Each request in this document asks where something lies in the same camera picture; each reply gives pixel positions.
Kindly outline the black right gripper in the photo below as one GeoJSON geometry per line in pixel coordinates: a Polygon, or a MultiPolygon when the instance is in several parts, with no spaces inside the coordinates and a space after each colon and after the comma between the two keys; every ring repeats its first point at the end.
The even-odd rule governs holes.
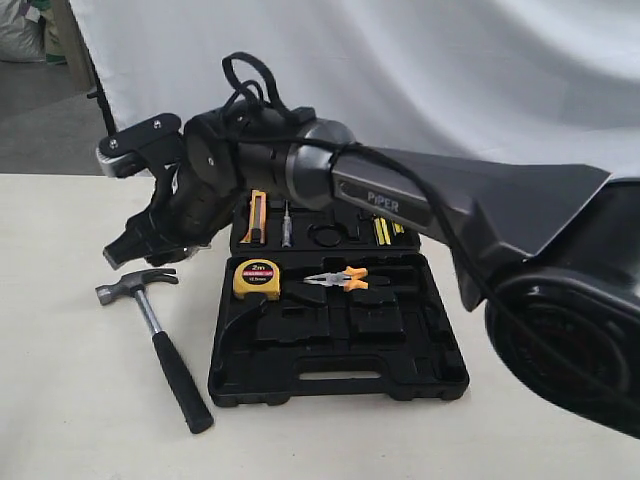
{"type": "Polygon", "coordinates": [[[231,221],[235,184],[211,185],[186,166],[156,184],[150,204],[126,222],[125,231],[103,249],[109,264],[143,259],[152,266],[181,262],[231,221]]]}

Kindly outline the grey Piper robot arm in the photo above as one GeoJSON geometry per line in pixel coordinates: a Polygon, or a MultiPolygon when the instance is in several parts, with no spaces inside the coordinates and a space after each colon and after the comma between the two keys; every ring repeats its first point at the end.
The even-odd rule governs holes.
{"type": "Polygon", "coordinates": [[[104,173],[156,180],[103,253],[179,262],[246,192],[350,203],[445,244],[461,301],[485,309],[508,370],[549,403],[639,434],[639,182],[581,164],[516,165],[358,143],[310,107],[246,101],[159,114],[102,139],[104,173]]]}

